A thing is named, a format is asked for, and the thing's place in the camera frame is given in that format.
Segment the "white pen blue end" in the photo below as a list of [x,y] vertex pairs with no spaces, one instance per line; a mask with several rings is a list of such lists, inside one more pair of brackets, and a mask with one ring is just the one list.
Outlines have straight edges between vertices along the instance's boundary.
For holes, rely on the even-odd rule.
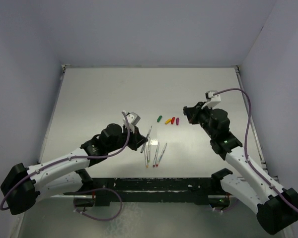
[[145,137],[145,142],[143,143],[142,148],[141,148],[141,153],[143,153],[144,150],[145,150],[146,143],[147,143],[148,140],[149,140],[149,136],[150,136],[151,130],[152,130],[152,126],[149,128],[149,130],[148,130],[148,132],[147,132],[147,135],[146,135],[146,137]]

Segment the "white pen yellow end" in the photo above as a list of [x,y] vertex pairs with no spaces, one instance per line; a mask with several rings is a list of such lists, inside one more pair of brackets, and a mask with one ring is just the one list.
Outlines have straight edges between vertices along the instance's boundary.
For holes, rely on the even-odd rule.
[[146,168],[149,167],[149,162],[148,162],[148,153],[147,153],[147,147],[145,146],[144,148],[144,156],[145,156],[145,166]]

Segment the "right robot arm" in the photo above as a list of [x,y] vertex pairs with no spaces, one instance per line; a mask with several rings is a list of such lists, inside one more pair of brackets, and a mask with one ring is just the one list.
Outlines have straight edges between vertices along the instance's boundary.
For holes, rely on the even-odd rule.
[[251,157],[242,143],[231,133],[228,113],[210,109],[204,102],[184,107],[183,114],[190,124],[198,124],[210,138],[212,150],[233,166],[244,178],[228,169],[212,174],[211,189],[216,194],[228,192],[256,215],[260,226],[270,235],[298,221],[298,193],[286,189],[270,177]]

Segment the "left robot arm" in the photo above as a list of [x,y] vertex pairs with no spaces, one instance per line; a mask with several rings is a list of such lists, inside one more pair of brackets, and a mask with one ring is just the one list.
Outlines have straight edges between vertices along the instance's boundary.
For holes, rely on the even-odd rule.
[[18,215],[57,194],[88,194],[97,186],[87,168],[126,147],[137,151],[147,140],[137,127],[131,130],[112,123],[65,156],[28,167],[19,163],[11,168],[0,186],[4,195],[0,210]]

